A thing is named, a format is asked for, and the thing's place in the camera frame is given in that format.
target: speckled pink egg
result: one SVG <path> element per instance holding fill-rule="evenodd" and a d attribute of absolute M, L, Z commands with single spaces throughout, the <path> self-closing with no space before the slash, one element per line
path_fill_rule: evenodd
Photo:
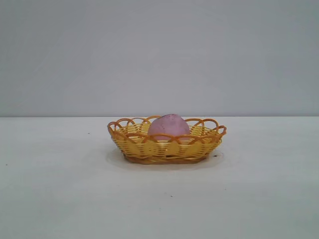
<path fill-rule="evenodd" d="M 157 118 L 150 125 L 148 135 L 154 135 L 159 133 L 166 133 L 173 136 L 179 136 L 184 134 L 190 134 L 190 131 L 187 122 L 182 117 L 176 114 L 171 114 Z M 155 136 L 155 139 L 170 140 L 169 137 L 165 136 Z"/>

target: yellow wicker basket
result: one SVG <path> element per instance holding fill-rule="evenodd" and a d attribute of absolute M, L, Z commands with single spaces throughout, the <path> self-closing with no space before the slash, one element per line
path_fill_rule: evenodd
<path fill-rule="evenodd" d="M 159 117 L 124 118 L 108 124 L 113 142 L 128 161 L 140 164 L 198 163 L 221 144 L 222 136 L 226 134 L 226 127 L 219 126 L 214 119 L 186 119 L 190 128 L 187 141 L 179 140 L 185 138 L 185 135 L 148 135 L 151 120 Z M 205 123 L 209 121 L 216 127 L 207 128 Z M 155 140 L 154 137 L 159 135 L 167 136 L 170 140 Z"/>

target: orange woven loop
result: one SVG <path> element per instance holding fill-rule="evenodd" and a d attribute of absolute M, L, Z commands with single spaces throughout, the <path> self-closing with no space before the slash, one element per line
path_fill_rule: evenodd
<path fill-rule="evenodd" d="M 156 140 L 156 139 L 155 139 L 155 137 L 157 137 L 157 136 L 165 136 L 165 137 L 168 137 L 168 138 L 170 138 L 170 139 L 168 140 L 168 142 L 176 141 L 177 143 L 180 144 L 180 141 L 179 141 L 176 137 L 174 137 L 173 135 L 170 135 L 170 134 L 166 134 L 166 133 L 158 133 L 158 134 L 149 135 L 149 139 L 152 140 L 152 141 L 154 141 L 154 142 L 159 142 L 159 140 Z"/>
<path fill-rule="evenodd" d="M 119 128 L 122 128 L 122 126 L 118 123 L 118 122 L 110 122 L 108 125 L 108 129 L 109 131 L 116 131 L 116 126 L 118 126 Z"/>
<path fill-rule="evenodd" d="M 196 135 L 190 135 L 190 134 L 185 134 L 185 135 L 179 135 L 176 136 L 176 138 L 180 139 L 180 138 L 193 138 L 193 140 L 191 142 L 189 142 L 187 145 L 191 145 L 196 143 L 197 141 L 200 141 L 201 143 L 204 143 L 204 141 L 202 140 L 201 137 L 196 136 Z"/>
<path fill-rule="evenodd" d="M 148 119 L 145 119 L 145 118 L 135 117 L 135 118 L 133 118 L 132 120 L 135 120 L 135 119 L 143 120 L 143 121 L 142 121 L 142 123 L 141 123 L 141 125 L 143 125 L 145 122 L 147 122 L 147 123 L 151 123 Z"/>
<path fill-rule="evenodd" d="M 224 135 L 226 134 L 227 128 L 226 128 L 225 126 L 223 126 L 223 125 L 221 125 L 221 126 L 218 127 L 218 129 L 220 129 L 220 128 L 223 129 L 222 133 L 219 134 L 219 136 L 222 137 L 222 136 L 224 136 Z"/>

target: egg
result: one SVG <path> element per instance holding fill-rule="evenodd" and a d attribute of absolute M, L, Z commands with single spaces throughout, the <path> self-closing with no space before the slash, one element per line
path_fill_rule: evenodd
<path fill-rule="evenodd" d="M 165 133 L 173 136 L 190 134 L 187 122 L 176 114 L 165 115 L 152 122 L 148 130 L 148 135 Z M 155 136 L 156 140 L 170 140 L 170 137 Z"/>

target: basket base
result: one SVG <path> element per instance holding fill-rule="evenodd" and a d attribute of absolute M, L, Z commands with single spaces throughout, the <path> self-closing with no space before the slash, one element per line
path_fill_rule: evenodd
<path fill-rule="evenodd" d="M 167 159 L 159 159 L 156 157 L 149 157 L 149 158 L 136 158 L 136 157 L 130 157 L 126 156 L 124 154 L 124 157 L 127 161 L 131 163 L 138 163 L 138 164 L 195 164 L 199 163 L 200 161 L 203 161 L 208 157 L 208 155 L 205 155 L 201 158 L 167 158 Z"/>

